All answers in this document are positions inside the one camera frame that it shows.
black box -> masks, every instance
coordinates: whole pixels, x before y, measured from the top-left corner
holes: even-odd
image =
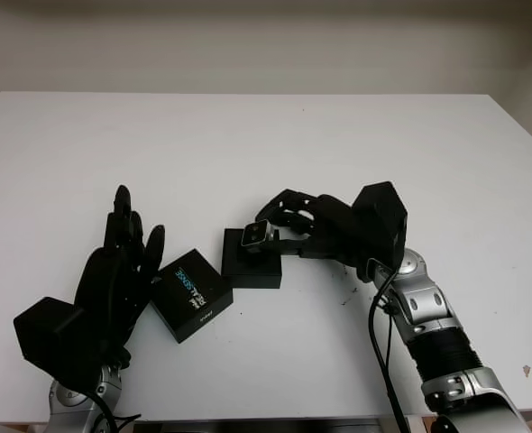
[[[248,253],[242,247],[242,228],[224,230],[222,277],[231,287],[246,289],[279,289],[282,261],[274,251]]]
[[[232,304],[232,288],[197,251],[160,270],[151,303],[181,343]]]

white table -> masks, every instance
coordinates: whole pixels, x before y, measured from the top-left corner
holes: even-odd
[[[43,296],[73,300],[119,183],[145,229],[166,226],[163,263],[196,247],[219,269],[224,228],[282,189],[350,203],[382,180],[483,362],[532,409],[532,138],[489,97],[2,93],[0,421],[48,418],[50,377],[22,359],[12,320]],[[147,308],[117,412],[388,414],[373,293],[341,265],[288,257],[280,290],[235,290],[182,345]],[[390,370],[405,412],[427,413],[398,336]]]

robotic hand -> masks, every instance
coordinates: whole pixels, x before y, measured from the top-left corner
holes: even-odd
[[[309,237],[281,240],[271,224]],[[376,285],[369,331],[402,433],[408,426],[390,381],[389,355],[385,363],[373,331],[377,307],[394,319],[417,364],[427,406],[438,414],[433,433],[529,432],[492,369],[471,349],[448,300],[428,277],[424,259],[405,249],[406,228],[407,211],[389,182],[364,187],[351,207],[327,195],[315,198],[286,189],[246,226],[242,244],[250,253],[274,250],[337,260]]]
[[[154,227],[145,246],[142,236],[130,192],[120,186],[104,246],[87,259],[73,305],[44,298],[14,320],[23,357],[54,378],[46,433],[118,431],[112,411],[122,390],[119,371],[131,358],[124,345],[150,301],[164,227]]]

